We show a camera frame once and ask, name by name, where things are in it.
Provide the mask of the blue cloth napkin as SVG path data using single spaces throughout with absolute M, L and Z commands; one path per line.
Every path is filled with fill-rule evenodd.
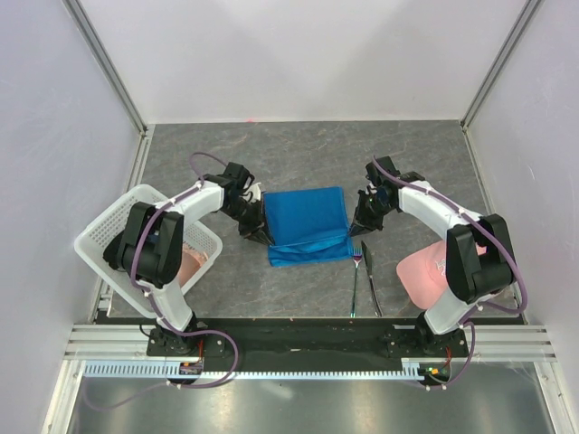
M 344 192 L 340 186 L 266 193 L 266 220 L 273 238 L 272 267 L 291 267 L 350 259 Z

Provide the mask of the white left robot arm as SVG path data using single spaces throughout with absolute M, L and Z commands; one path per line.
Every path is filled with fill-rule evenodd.
M 179 355 L 191 354 L 199 342 L 195 315 L 178 279 L 185 225 L 212 212 L 236 221 L 242 238 L 266 246 L 274 243 L 261 188 L 243 170 L 239 175 L 225 172 L 202 178 L 162 205 L 134 204 L 124 230 L 103 253 L 112 269 L 126 272 L 130 283 L 143 292 L 157 322 L 169 330 L 167 345 Z

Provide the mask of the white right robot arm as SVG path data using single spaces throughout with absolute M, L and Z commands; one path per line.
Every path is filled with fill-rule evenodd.
M 476 310 L 513 283 L 523 282 L 506 221 L 460 207 L 416 173 L 369 173 L 359 191 L 350 227 L 353 236 L 380 231 L 392 211 L 412 215 L 439 241 L 402 259 L 396 273 L 411 301 L 421 309 L 414 333 L 416 349 L 436 355 L 447 335 L 463 327 Z

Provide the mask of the iridescent rainbow fork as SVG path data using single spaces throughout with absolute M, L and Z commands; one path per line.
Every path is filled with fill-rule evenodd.
M 350 303 L 350 317 L 354 318 L 356 316 L 356 292 L 357 292 L 357 276 L 359 271 L 359 266 L 363 258 L 363 251 L 360 246 L 355 246 L 353 250 L 353 261 L 355 265 L 354 271 L 354 285 L 353 292 Z

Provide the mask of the silver table knife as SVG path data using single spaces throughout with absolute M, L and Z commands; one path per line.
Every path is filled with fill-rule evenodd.
M 363 260 L 365 263 L 366 274 L 367 274 L 368 281 L 369 281 L 370 294 L 371 294 L 371 298 L 372 298 L 372 303 L 373 303 L 375 315 L 377 317 L 382 317 L 384 314 L 383 314 L 383 310 L 380 306 L 378 296 L 376 294 L 376 289 L 375 289 L 372 254 L 371 254 L 370 249 L 368 248 L 367 244 L 364 241 L 361 242 L 361 248 L 362 248 Z

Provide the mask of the pink cap in basket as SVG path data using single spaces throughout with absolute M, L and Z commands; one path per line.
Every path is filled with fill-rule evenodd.
M 185 245 L 182 248 L 181 266 L 177 278 L 182 287 L 208 261 L 206 252 L 199 252 Z

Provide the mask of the pink baseball cap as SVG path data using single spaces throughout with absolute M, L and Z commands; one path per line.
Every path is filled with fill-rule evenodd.
M 432 308 L 448 288 L 446 253 L 446 241 L 437 241 L 396 266 L 396 274 L 406 293 L 421 310 Z

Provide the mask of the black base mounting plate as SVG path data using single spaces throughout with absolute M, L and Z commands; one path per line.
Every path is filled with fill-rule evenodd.
M 199 328 L 202 335 L 184 338 L 154 327 L 147 355 L 201 356 L 219 371 L 236 371 L 393 369 L 404 359 L 445 361 L 469 353 L 463 331 L 433 335 L 407 318 L 205 318 Z

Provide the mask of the black cloth in basket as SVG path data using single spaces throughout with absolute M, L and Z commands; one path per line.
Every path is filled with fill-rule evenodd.
M 134 248 L 130 245 L 124 245 L 122 249 L 121 260 L 117 259 L 119 248 L 122 246 L 121 242 L 124 236 L 124 231 L 118 233 L 108 244 L 103 251 L 102 258 L 109 265 L 109 267 L 116 271 L 126 271 L 130 268 L 128 258 L 134 255 Z

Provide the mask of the white plastic perforated basket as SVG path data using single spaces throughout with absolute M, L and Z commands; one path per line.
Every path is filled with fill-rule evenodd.
M 183 243 L 208 255 L 205 264 L 182 286 L 181 291 L 184 294 L 212 267 L 222 252 L 223 243 L 219 236 L 199 222 L 211 212 L 209 206 L 215 204 L 218 197 L 216 185 L 206 182 L 201 192 L 176 204 L 176 210 L 185 216 Z M 141 289 L 132 285 L 126 272 L 114 270 L 107 264 L 103 253 L 110 242 L 124 230 L 129 211 L 135 203 L 142 202 L 159 207 L 170 201 L 170 198 L 150 185 L 137 185 L 102 212 L 74 242 L 76 253 L 104 282 L 146 318 L 155 316 L 147 298 Z

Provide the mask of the right aluminium frame post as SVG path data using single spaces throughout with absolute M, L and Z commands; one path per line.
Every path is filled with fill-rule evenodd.
M 460 120 L 460 126 L 466 133 L 478 115 L 483 103 L 493 90 L 498 78 L 506 67 L 518 44 L 522 40 L 528 26 L 531 24 L 539 8 L 543 4 L 542 0 L 526 0 L 512 24 L 505 40 L 501 44 L 497 55 L 485 74 L 483 81 L 479 85 L 474 98 L 469 104 L 464 116 Z

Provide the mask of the aluminium frame post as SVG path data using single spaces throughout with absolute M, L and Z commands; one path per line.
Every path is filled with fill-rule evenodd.
M 147 123 L 140 115 L 135 102 L 130 97 L 127 87 L 123 83 L 117 68 L 110 58 L 82 2 L 79 0 L 63 0 L 62 3 L 75 22 L 85 43 L 87 43 L 92 55 L 109 82 L 110 87 L 119 98 L 129 120 L 138 133 L 144 136 L 147 133 Z
M 542 0 L 526 0 L 512 24 L 505 40 L 501 44 L 497 55 L 485 74 L 483 81 L 479 85 L 474 98 L 469 104 L 464 116 L 460 120 L 460 126 L 466 133 L 478 115 L 483 103 L 493 90 L 498 78 L 506 67 L 518 44 L 522 40 L 528 26 L 531 24 L 539 8 L 543 4 Z

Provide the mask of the left aluminium frame post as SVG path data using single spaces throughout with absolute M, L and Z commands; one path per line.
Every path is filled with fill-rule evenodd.
M 119 98 L 129 120 L 138 133 L 144 136 L 147 133 L 147 123 L 140 115 L 135 102 L 130 97 L 127 87 L 123 83 L 117 68 L 110 58 L 82 2 L 79 0 L 63 0 L 62 3 L 75 22 L 85 43 L 87 43 L 92 55 L 109 82 L 110 87 Z

